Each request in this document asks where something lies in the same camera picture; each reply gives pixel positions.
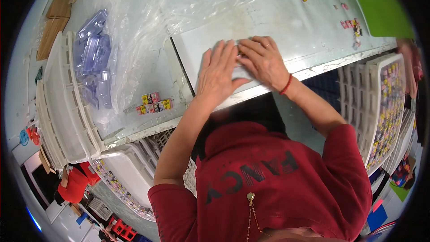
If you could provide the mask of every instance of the blue light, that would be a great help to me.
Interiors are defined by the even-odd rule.
[[[37,223],[37,221],[34,219],[34,217],[33,217],[33,215],[31,215],[31,212],[28,210],[28,207],[27,207],[27,211],[28,211],[28,213],[30,214],[30,217],[33,219],[33,221],[34,221],[34,223],[35,223],[35,225],[37,226],[37,228],[39,229],[39,231],[41,232],[42,231],[42,229],[40,228],[40,225]]]

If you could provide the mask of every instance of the woman's left hand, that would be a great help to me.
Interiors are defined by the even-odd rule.
[[[209,49],[203,56],[203,66],[194,99],[211,111],[232,95],[234,90],[250,82],[246,78],[231,79],[236,57],[237,47],[233,40],[227,44],[221,40],[213,54],[212,49]]]

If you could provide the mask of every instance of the black hair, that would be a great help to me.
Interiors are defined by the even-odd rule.
[[[415,169],[413,169],[413,170],[412,170],[412,175],[413,175],[413,177],[412,177],[410,180],[406,181],[406,182],[405,182],[405,185],[403,186],[403,189],[404,189],[405,191],[407,191],[407,190],[411,189],[411,188],[412,188],[412,186],[413,186],[413,185],[414,185],[414,183],[415,183],[415,178],[416,178],[416,175],[415,175]]]
[[[55,193],[54,193],[54,200],[57,202],[57,204],[63,205],[64,198],[62,198],[62,196],[60,195],[60,193],[58,191],[55,191]]]

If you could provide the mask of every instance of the shirt sleeve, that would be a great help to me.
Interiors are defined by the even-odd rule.
[[[328,188],[351,224],[349,236],[355,239],[372,206],[372,187],[351,125],[340,125],[330,132],[322,160],[334,178],[334,185]]]
[[[197,241],[197,199],[175,184],[155,185],[148,191],[161,242]]]

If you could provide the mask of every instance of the woman's right hand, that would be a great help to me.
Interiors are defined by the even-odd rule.
[[[282,56],[271,37],[254,36],[239,41],[239,50],[248,58],[238,58],[259,81],[266,86],[282,91],[288,83],[290,74]]]

